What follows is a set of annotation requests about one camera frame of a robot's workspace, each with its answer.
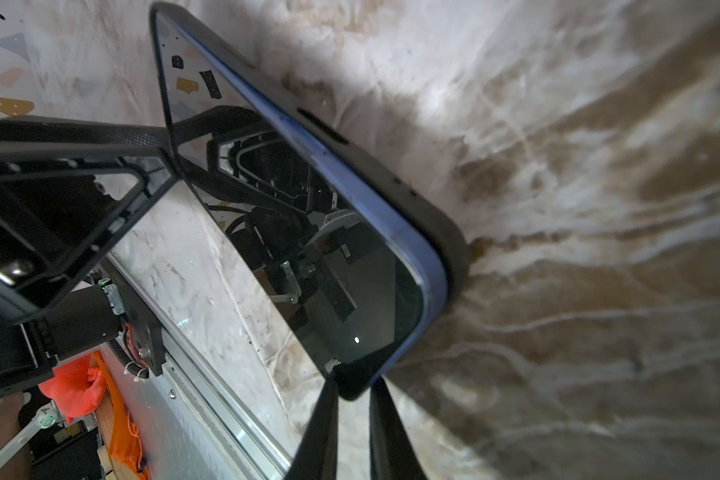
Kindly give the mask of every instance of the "smartphone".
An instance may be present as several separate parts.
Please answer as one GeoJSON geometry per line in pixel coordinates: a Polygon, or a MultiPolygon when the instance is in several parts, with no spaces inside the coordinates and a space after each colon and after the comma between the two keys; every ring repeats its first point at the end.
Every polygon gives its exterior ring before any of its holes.
{"type": "Polygon", "coordinates": [[[461,232],[183,8],[155,4],[150,28],[175,168],[357,398],[460,290],[461,232]]]}

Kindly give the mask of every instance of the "black metal frame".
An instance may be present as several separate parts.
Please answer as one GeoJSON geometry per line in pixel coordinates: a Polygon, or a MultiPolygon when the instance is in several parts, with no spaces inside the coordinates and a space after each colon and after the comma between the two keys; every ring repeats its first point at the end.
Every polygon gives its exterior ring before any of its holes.
{"type": "Polygon", "coordinates": [[[27,348],[36,366],[0,375],[0,398],[52,378],[59,361],[114,339],[120,322],[102,289],[91,287],[70,292],[42,318],[20,326],[0,323],[0,335],[17,328],[25,329],[27,348]]]}
{"type": "Polygon", "coordinates": [[[27,301],[0,282],[0,318],[10,323],[29,321],[53,308],[178,181],[173,159],[166,148],[164,128],[140,128],[49,118],[0,120],[0,182],[78,175],[132,174],[138,187],[120,201],[119,208],[77,245],[70,261],[58,266],[42,304],[27,301]],[[97,143],[75,143],[75,141],[97,143]],[[108,143],[118,140],[122,144],[108,143]],[[148,141],[158,144],[145,146],[148,141]],[[58,161],[58,158],[91,158],[95,161],[58,161]]]}
{"type": "MultiPolygon", "coordinates": [[[[371,479],[426,480],[381,377],[371,386],[369,409],[371,479]]],[[[284,480],[334,480],[337,451],[338,384],[333,378],[327,378],[284,480]]]]}

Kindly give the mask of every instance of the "white marble surface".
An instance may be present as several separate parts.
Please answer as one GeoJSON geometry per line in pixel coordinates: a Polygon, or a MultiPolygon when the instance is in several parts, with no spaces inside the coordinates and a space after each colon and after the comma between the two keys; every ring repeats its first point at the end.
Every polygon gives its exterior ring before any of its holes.
{"type": "MultiPolygon", "coordinates": [[[[184,5],[472,243],[390,375],[430,478],[720,478],[720,0],[184,5]]],[[[46,111],[161,124],[147,2],[27,8],[46,111]]],[[[116,255],[294,452],[319,378],[198,209],[174,188],[116,255]]]]}

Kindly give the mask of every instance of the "orange bag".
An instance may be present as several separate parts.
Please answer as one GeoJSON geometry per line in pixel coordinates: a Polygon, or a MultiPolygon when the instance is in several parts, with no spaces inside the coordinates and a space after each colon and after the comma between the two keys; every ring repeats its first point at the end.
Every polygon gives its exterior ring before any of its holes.
{"type": "Polygon", "coordinates": [[[101,368],[101,374],[106,380],[106,388],[110,391],[110,398],[114,407],[114,428],[112,431],[112,441],[110,442],[110,457],[127,466],[129,470],[138,475],[143,480],[150,480],[150,471],[144,463],[144,450],[139,438],[139,427],[130,420],[130,414],[125,409],[123,397],[120,396],[120,390],[115,385],[110,371],[106,369],[104,358],[101,352],[94,353],[94,358],[101,368]]]}
{"type": "Polygon", "coordinates": [[[90,360],[86,355],[60,366],[54,370],[54,378],[39,384],[43,395],[56,401],[67,423],[93,413],[104,398],[106,383],[99,368],[88,368],[90,360]]]}

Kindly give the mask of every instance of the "wire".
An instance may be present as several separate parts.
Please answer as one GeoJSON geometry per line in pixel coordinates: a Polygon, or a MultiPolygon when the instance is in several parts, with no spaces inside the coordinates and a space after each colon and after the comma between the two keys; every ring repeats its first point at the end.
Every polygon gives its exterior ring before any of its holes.
{"type": "Polygon", "coordinates": [[[140,363],[142,366],[148,366],[146,363],[144,363],[144,362],[141,360],[141,357],[139,357],[139,353],[136,351],[136,348],[134,347],[134,334],[133,334],[133,332],[131,331],[131,329],[132,329],[133,327],[130,325],[130,323],[126,323],[125,325],[126,325],[126,327],[127,327],[126,333],[127,333],[127,336],[128,336],[128,347],[130,348],[130,350],[131,350],[131,351],[133,352],[133,354],[134,354],[134,360],[136,360],[136,361],[137,361],[138,363],[140,363]]]}
{"type": "Polygon", "coordinates": [[[206,204],[206,206],[208,207],[208,210],[211,210],[212,212],[213,212],[213,211],[216,211],[216,212],[232,212],[232,213],[234,213],[234,214],[244,214],[244,215],[250,214],[249,211],[243,210],[242,208],[235,208],[234,206],[208,205],[208,204],[206,204]]]}
{"type": "Polygon", "coordinates": [[[227,236],[232,235],[232,232],[235,231],[235,228],[240,226],[240,224],[242,222],[246,221],[247,218],[248,218],[247,215],[240,215],[237,218],[235,218],[234,220],[232,220],[230,225],[226,228],[226,230],[224,230],[224,235],[227,235],[227,236]]]}
{"type": "Polygon", "coordinates": [[[112,353],[115,354],[117,360],[120,361],[120,364],[125,368],[124,373],[128,372],[133,375],[135,377],[135,381],[138,379],[146,380],[150,377],[150,370],[146,367],[142,367],[136,363],[134,359],[130,358],[130,355],[125,351],[117,339],[112,339],[106,344],[112,350],[112,353]]]}
{"type": "Polygon", "coordinates": [[[141,438],[139,434],[139,426],[130,420],[130,412],[127,413],[128,415],[128,433],[130,433],[132,436],[136,437],[136,440],[139,443],[139,459],[136,461],[136,470],[138,473],[142,473],[144,471],[144,448],[141,445],[141,438]]]}

